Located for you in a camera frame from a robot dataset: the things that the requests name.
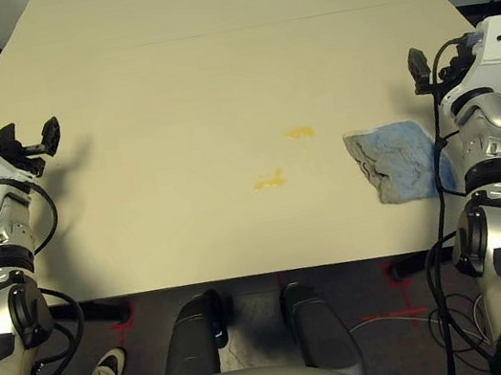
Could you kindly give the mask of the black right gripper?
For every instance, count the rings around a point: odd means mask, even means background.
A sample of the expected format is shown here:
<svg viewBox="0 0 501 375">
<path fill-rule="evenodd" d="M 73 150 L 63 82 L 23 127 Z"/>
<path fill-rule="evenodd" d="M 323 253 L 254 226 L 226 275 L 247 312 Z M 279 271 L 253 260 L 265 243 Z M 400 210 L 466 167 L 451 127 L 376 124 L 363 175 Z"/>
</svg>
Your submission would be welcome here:
<svg viewBox="0 0 501 375">
<path fill-rule="evenodd" d="M 413 47 L 409 49 L 407 66 L 408 72 L 415 82 L 416 94 L 448 91 L 463 80 L 471 65 L 469 49 L 468 46 L 461 43 L 456 45 L 456 51 L 457 55 L 451 59 L 450 65 L 440 70 L 433 69 L 431 73 L 424 52 Z"/>
</svg>

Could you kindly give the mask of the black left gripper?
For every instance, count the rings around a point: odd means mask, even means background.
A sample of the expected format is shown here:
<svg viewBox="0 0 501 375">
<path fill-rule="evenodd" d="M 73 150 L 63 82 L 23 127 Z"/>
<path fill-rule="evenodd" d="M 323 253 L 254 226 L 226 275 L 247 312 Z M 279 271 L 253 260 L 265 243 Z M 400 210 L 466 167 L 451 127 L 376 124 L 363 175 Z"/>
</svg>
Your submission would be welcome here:
<svg viewBox="0 0 501 375">
<path fill-rule="evenodd" d="M 60 143 L 60 124 L 56 116 L 49 118 L 43 125 L 41 144 L 24 146 L 16 139 L 15 123 L 0 128 L 0 156 L 18 170 L 29 173 L 34 178 L 42 177 L 45 160 L 41 155 L 56 154 Z"/>
</svg>

